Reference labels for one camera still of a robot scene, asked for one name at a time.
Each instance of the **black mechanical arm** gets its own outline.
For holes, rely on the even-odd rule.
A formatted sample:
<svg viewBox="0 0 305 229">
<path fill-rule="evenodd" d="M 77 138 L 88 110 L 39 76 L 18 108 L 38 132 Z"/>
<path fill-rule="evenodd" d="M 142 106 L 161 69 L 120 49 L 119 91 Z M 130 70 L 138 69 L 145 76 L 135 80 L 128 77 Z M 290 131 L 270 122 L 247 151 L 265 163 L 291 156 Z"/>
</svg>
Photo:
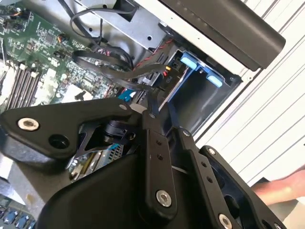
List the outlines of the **black mechanical arm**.
<svg viewBox="0 0 305 229">
<path fill-rule="evenodd" d="M 8 110 L 0 150 L 40 174 L 73 156 L 124 145 L 124 154 L 52 195 L 38 229 L 285 229 L 210 146 L 200 150 L 174 107 L 142 114 L 112 98 Z"/>
</svg>

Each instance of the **chip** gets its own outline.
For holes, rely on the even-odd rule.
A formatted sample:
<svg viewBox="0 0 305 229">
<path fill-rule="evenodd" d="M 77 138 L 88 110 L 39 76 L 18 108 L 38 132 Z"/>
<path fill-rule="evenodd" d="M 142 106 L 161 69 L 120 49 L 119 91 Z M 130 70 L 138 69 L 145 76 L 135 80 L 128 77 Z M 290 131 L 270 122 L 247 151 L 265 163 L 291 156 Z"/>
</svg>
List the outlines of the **chip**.
<svg viewBox="0 0 305 229">
<path fill-rule="evenodd" d="M 33 45 L 32 44 L 27 44 L 27 49 L 28 50 L 31 50 L 33 48 Z"/>
<path fill-rule="evenodd" d="M 54 40 L 53 36 L 47 33 L 47 35 L 46 35 L 46 41 L 47 41 L 48 43 L 51 43 L 51 44 L 52 44 L 52 43 L 53 43 L 53 40 Z"/>
</svg>

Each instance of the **white siding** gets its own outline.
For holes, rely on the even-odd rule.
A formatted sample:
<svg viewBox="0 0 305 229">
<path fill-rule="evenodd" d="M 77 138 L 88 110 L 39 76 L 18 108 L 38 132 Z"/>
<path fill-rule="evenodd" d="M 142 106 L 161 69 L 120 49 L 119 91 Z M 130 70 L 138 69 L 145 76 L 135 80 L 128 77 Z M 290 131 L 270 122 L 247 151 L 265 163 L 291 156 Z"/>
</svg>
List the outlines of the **white siding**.
<svg viewBox="0 0 305 229">
<path fill-rule="evenodd" d="M 284 177 L 305 164 L 305 3 L 303 0 L 244 2 L 286 38 L 286 45 L 197 146 L 215 147 L 251 185 L 261 177 Z M 245 70 L 242 75 L 247 79 L 255 73 Z"/>
</svg>

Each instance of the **black plastic housing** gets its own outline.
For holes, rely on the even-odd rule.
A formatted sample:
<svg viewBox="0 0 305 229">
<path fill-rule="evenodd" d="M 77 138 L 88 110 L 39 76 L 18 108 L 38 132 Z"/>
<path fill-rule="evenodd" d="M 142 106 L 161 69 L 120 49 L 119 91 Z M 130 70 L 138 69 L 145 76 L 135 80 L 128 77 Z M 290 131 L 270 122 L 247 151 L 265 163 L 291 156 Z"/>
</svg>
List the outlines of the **black plastic housing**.
<svg viewBox="0 0 305 229">
<path fill-rule="evenodd" d="M 252 71 L 267 68 L 285 45 L 240 0 L 159 0 Z"/>
</svg>

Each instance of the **silver screw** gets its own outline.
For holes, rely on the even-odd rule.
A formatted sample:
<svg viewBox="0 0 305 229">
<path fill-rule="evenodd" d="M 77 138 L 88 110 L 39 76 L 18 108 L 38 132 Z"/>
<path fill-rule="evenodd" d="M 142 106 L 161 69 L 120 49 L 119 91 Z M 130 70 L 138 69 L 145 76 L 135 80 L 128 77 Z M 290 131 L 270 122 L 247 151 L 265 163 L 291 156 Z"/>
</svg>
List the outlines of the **silver screw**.
<svg viewBox="0 0 305 229">
<path fill-rule="evenodd" d="M 165 192 L 164 190 L 157 191 L 156 194 L 157 201 L 166 208 L 169 208 L 172 205 L 172 198 L 171 196 Z"/>
<path fill-rule="evenodd" d="M 120 104 L 119 107 L 122 108 L 123 110 L 127 110 L 127 107 L 123 104 Z"/>
<path fill-rule="evenodd" d="M 156 116 L 152 113 L 149 113 L 149 116 L 152 117 L 152 118 L 156 118 Z"/>
<path fill-rule="evenodd" d="M 280 225 L 278 225 L 277 223 L 274 224 L 276 229 L 282 229 Z"/>
<path fill-rule="evenodd" d="M 18 122 L 18 127 L 26 131 L 35 131 L 39 128 L 39 123 L 32 118 L 22 118 Z"/>
<path fill-rule="evenodd" d="M 232 223 L 226 215 L 219 214 L 218 218 L 219 218 L 221 225 L 223 225 L 223 227 L 225 229 L 232 229 Z"/>
<path fill-rule="evenodd" d="M 183 133 L 184 133 L 184 135 L 187 136 L 187 137 L 191 136 L 191 134 L 190 134 L 188 131 L 186 131 L 186 130 L 183 130 Z"/>
<path fill-rule="evenodd" d="M 215 155 L 215 154 L 216 154 L 215 151 L 214 151 L 213 149 L 209 148 L 208 150 L 209 150 L 209 153 L 210 153 L 210 154 L 212 154 L 212 155 Z"/>
</svg>

